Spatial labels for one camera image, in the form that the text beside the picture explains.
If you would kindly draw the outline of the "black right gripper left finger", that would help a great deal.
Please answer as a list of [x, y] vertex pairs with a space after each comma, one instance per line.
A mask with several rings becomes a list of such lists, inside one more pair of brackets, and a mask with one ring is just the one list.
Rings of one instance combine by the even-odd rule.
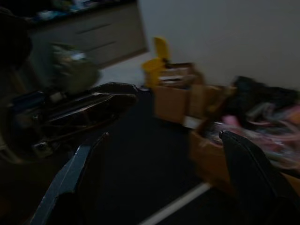
[[108, 132], [80, 145], [51, 182], [30, 225], [88, 225], [103, 175]]

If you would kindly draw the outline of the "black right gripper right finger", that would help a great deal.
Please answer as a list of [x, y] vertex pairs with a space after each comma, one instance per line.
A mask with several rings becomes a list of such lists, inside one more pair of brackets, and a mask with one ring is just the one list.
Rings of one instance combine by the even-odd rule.
[[300, 196], [264, 152], [238, 134], [221, 131], [219, 137], [247, 225], [300, 225]]

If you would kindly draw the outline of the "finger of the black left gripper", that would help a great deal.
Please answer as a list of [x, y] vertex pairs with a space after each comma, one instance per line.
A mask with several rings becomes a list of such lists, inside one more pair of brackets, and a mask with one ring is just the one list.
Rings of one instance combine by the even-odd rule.
[[105, 127], [137, 102], [135, 94], [100, 94], [46, 112], [47, 134], [79, 134]]
[[138, 89], [133, 84], [108, 82], [90, 89], [90, 96], [100, 95], [135, 95]]

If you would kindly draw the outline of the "green trash wrapper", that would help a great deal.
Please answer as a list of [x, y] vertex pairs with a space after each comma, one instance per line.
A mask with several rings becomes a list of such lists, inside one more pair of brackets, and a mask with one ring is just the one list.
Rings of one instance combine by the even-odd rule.
[[100, 78], [95, 63], [77, 46], [51, 43], [52, 84], [68, 94], [77, 94], [92, 87]]

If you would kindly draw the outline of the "yellow pedal bin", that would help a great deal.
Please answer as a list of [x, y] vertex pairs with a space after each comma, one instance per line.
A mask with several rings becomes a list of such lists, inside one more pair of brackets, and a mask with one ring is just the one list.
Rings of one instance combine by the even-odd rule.
[[165, 69], [170, 61], [170, 54], [167, 41], [162, 37], [154, 37], [153, 44], [156, 51], [156, 57], [144, 62], [142, 70], [145, 75], [145, 87], [152, 89], [158, 84], [158, 76]]

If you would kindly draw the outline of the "cardboard box with colourful clothes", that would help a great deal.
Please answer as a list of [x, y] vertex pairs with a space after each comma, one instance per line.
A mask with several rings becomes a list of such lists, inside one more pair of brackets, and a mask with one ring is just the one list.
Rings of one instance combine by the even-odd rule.
[[[218, 148], [212, 145], [204, 136], [205, 129], [213, 122], [215, 121], [205, 120], [197, 128], [191, 131], [189, 156], [191, 160], [195, 162], [196, 174], [200, 178], [231, 194], [233, 193], [233, 188], [230, 185], [223, 146]], [[281, 171], [283, 176], [300, 196], [300, 171], [276, 168]]]

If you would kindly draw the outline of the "colourful clothes pile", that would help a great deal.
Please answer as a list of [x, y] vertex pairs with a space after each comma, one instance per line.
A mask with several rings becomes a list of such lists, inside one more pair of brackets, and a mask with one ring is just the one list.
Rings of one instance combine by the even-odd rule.
[[300, 171], [300, 104], [276, 109], [272, 103], [261, 103], [244, 114], [224, 115], [205, 129], [209, 142], [221, 148], [220, 131], [241, 135], [259, 146], [273, 165], [284, 170]]

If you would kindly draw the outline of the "beige drawer cabinet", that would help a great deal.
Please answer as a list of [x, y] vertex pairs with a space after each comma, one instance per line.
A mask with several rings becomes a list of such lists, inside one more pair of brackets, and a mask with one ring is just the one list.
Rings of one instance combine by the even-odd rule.
[[74, 45], [98, 65], [147, 49], [136, 2], [40, 26], [31, 38], [32, 59], [44, 67], [51, 64], [51, 43]]

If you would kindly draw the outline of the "open cardboard box with books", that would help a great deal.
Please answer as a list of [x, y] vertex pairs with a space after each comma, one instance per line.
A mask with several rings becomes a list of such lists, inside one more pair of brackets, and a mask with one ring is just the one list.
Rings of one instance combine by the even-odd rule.
[[160, 69], [153, 87], [154, 116], [172, 123], [183, 123], [193, 84], [204, 84], [202, 73], [193, 63], [175, 63]]

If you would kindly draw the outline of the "black cloth pile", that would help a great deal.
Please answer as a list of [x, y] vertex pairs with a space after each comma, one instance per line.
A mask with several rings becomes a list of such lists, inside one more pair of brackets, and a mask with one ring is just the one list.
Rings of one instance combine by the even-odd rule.
[[233, 87], [236, 90], [228, 98], [224, 112], [241, 120], [245, 119], [249, 110], [261, 103], [270, 103], [277, 110], [296, 104], [300, 97], [296, 90], [271, 87], [244, 76], [238, 76], [233, 82]]

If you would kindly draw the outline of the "small brown cardboard box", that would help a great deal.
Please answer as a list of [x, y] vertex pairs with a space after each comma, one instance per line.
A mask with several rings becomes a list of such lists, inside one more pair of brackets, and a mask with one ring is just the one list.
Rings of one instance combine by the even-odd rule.
[[190, 90], [188, 114], [203, 119], [213, 113], [224, 100], [235, 93], [236, 87], [194, 84]]

